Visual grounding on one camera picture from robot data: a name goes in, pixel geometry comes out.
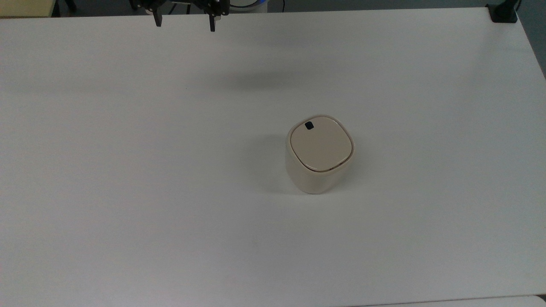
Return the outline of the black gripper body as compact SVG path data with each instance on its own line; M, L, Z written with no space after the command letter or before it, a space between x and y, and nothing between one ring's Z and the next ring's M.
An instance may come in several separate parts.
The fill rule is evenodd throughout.
M196 7L211 16L226 16L230 13L230 0L130 0L133 10L144 10L147 14L162 9L166 4L185 4Z

